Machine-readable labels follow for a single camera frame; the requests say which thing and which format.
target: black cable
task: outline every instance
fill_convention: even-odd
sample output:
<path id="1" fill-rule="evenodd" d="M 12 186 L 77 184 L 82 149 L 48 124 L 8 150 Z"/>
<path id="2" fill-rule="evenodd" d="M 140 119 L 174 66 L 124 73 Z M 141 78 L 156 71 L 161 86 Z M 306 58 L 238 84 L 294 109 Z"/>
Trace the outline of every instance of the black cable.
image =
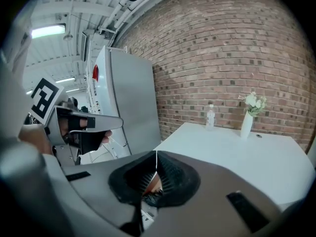
<path id="1" fill-rule="evenodd" d="M 91 23 L 89 20 L 85 20 L 85 19 L 80 18 L 80 17 L 78 17 L 78 16 L 76 16 L 76 15 L 73 15 L 73 14 L 70 14 L 70 15 L 72 15 L 72 16 L 74 16 L 74 17 L 78 18 L 78 19 L 81 19 L 81 20 L 83 20 L 83 21 L 86 21 L 86 22 L 88 22 L 89 24 L 92 24 L 92 25 L 95 25 L 95 26 L 99 27 L 99 25 L 94 24 L 94 23 Z"/>

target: white refrigerator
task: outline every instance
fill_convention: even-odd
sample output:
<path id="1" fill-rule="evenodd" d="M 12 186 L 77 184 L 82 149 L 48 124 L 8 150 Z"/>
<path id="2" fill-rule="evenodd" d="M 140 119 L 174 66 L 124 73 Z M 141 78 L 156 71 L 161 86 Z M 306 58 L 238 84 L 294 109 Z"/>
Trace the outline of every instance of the white refrigerator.
<path id="1" fill-rule="evenodd" d="M 96 65 L 100 114 L 124 121 L 106 148 L 118 158 L 153 150 L 160 144 L 160 131 L 151 62 L 104 46 Z"/>

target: white flower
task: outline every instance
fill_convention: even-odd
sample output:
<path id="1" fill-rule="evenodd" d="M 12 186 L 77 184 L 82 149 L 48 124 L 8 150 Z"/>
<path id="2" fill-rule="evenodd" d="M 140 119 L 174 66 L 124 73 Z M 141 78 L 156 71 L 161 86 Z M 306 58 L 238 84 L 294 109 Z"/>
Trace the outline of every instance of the white flower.
<path id="1" fill-rule="evenodd" d="M 252 107 L 255 107 L 257 101 L 257 97 L 254 96 L 253 94 L 250 94 L 249 96 L 246 97 L 246 104 L 251 105 Z"/>
<path id="2" fill-rule="evenodd" d="M 256 107 L 259 109 L 261 107 L 261 100 L 258 100 L 256 103 Z"/>

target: gray panel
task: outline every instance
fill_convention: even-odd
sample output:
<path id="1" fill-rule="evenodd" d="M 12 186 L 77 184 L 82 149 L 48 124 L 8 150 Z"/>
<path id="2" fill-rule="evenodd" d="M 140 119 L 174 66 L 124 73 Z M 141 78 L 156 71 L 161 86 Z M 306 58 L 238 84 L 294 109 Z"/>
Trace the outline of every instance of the gray panel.
<path id="1" fill-rule="evenodd" d="M 117 117 L 115 99 L 112 90 L 109 51 L 102 48 L 96 64 L 99 68 L 99 79 L 96 82 L 97 100 L 99 101 L 101 114 Z"/>
<path id="2" fill-rule="evenodd" d="M 18 137 L 23 121 L 33 105 L 29 96 L 0 59 L 0 137 Z"/>
<path id="3" fill-rule="evenodd" d="M 308 151 L 307 157 L 310 159 L 313 167 L 316 167 L 316 137 L 312 143 L 310 150 Z"/>
<path id="4" fill-rule="evenodd" d="M 111 65 L 114 94 L 130 151 L 150 151 L 160 144 L 152 64 L 112 50 Z"/>
<path id="5" fill-rule="evenodd" d="M 184 205 L 160 208 L 155 221 L 142 234 L 143 237 L 249 236 L 251 231 L 248 226 L 226 198 L 226 195 L 236 191 L 241 191 L 271 223 L 279 218 L 278 207 L 266 195 L 230 170 L 190 157 L 165 153 L 193 167 L 201 178 L 201 184 Z M 82 171 L 90 173 L 88 177 L 72 181 L 72 187 L 100 217 L 120 227 L 132 219 L 134 207 L 117 200 L 109 187 L 109 176 L 115 169 L 145 154 L 63 167 L 63 171 L 66 175 Z"/>
<path id="6" fill-rule="evenodd" d="M 90 177 L 82 178 L 73 182 L 68 182 L 65 177 L 67 172 L 63 172 L 60 168 L 57 159 L 54 156 L 43 155 L 47 167 L 47 172 L 51 180 L 51 185 L 55 191 L 57 199 L 62 206 L 64 213 L 66 214 L 70 225 L 74 231 L 74 235 L 77 237 L 104 237 L 104 236 L 118 236 L 118 237 L 128 237 L 126 233 L 121 230 L 113 227 L 110 221 L 105 220 L 102 215 L 98 215 L 97 211 L 94 211 L 93 206 L 85 202 L 85 197 L 79 196 L 76 186 L 76 182 L 80 180 L 86 180 L 88 182 L 84 183 L 83 190 L 88 191 L 91 188 Z M 73 172 L 78 173 L 81 171 L 84 166 L 93 166 L 94 164 L 89 165 L 78 165 L 70 167 Z M 90 197 L 94 198 L 94 202 L 99 205 L 98 188 L 95 190 L 90 190 Z"/>
<path id="7" fill-rule="evenodd" d="M 62 166 L 75 166 L 78 148 L 69 145 L 55 146 L 56 157 Z"/>
<path id="8" fill-rule="evenodd" d="M 16 211 L 19 213 L 21 208 L 25 213 L 21 214 L 22 218 L 30 217 L 27 222 L 37 222 L 51 236 L 74 236 L 68 215 L 63 211 L 51 185 L 43 155 L 39 154 L 33 145 L 19 142 L 16 138 L 0 138 L 0 152 L 1 198 L 6 204 L 2 213 L 12 220 L 13 215 Z M 56 161 L 60 169 L 57 159 L 49 156 Z M 5 192 L 3 187 L 7 187 L 8 191 Z M 33 235 L 38 236 L 41 228 L 35 228 Z"/>

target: white ceiling beam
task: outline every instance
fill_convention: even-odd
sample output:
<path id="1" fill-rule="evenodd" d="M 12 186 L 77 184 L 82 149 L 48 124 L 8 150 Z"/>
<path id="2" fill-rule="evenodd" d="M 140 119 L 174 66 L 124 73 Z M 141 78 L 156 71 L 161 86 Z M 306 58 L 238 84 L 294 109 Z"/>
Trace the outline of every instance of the white ceiling beam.
<path id="1" fill-rule="evenodd" d="M 75 78 L 76 79 L 84 79 L 84 78 L 86 78 L 86 76 L 85 75 L 76 75 Z"/>
<path id="2" fill-rule="evenodd" d="M 34 65 L 26 65 L 25 68 L 26 68 L 26 71 L 32 71 L 36 69 L 42 69 L 45 67 L 56 66 L 56 65 L 65 64 L 65 63 L 75 63 L 75 62 L 82 62 L 82 60 L 80 59 L 80 55 L 51 59 L 51 60 L 36 63 Z"/>
<path id="3" fill-rule="evenodd" d="M 32 18 L 39 16 L 47 16 L 55 13 L 69 13 L 71 10 L 70 1 L 61 2 L 48 2 L 38 4 L 32 14 Z M 101 4 L 89 3 L 89 2 L 74 2 L 73 12 L 96 14 L 105 17 L 109 17 L 114 11 L 114 8 Z"/>

